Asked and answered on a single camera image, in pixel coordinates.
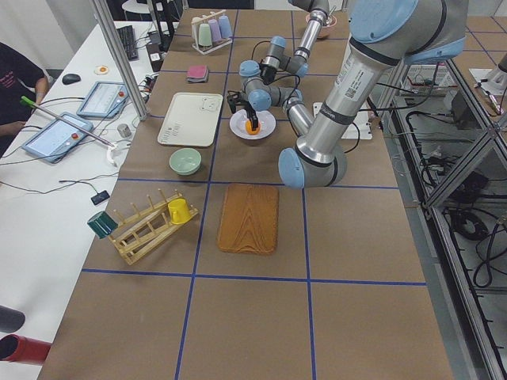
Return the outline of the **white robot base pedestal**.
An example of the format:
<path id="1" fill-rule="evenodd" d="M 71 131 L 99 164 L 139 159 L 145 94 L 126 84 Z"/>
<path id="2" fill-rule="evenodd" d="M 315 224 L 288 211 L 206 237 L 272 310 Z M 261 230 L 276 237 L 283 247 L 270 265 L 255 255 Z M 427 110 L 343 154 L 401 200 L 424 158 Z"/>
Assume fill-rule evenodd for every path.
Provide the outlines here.
<path id="1" fill-rule="evenodd" d="M 341 138 L 349 140 L 372 139 L 371 123 L 368 121 L 368 114 L 366 112 L 359 112 L 353 123 L 348 126 Z"/>

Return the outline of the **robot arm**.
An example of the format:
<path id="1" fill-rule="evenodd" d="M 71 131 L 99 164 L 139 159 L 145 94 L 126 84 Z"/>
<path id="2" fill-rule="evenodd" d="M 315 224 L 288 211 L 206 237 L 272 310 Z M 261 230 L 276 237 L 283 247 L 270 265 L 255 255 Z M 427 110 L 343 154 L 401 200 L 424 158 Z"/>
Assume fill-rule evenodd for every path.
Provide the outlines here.
<path id="1" fill-rule="evenodd" d="M 278 70 L 303 78 L 308 72 L 307 61 L 311 55 L 311 49 L 318 39 L 318 34 L 326 24 L 330 15 L 330 5 L 324 0 L 294 0 L 288 1 L 291 5 L 308 12 L 309 21 L 304 30 L 299 45 L 294 54 L 284 54 L 286 39 L 282 36 L 274 36 L 270 40 L 266 56 L 261 63 L 261 79 L 269 85 L 276 79 Z"/>
<path id="2" fill-rule="evenodd" d="M 321 28 L 330 15 L 327 1 L 294 1 L 310 14 L 293 56 L 285 40 L 274 36 L 262 63 L 241 63 L 241 94 L 256 111 L 280 106 L 298 135 L 294 147 L 280 153 L 278 171 L 291 188 L 324 187 L 339 181 L 347 161 L 339 140 L 383 72 L 400 62 L 441 63 L 461 53 L 467 1 L 357 1 L 349 15 L 349 54 L 316 116 L 298 91 L 274 86 L 278 70 L 302 77 Z"/>

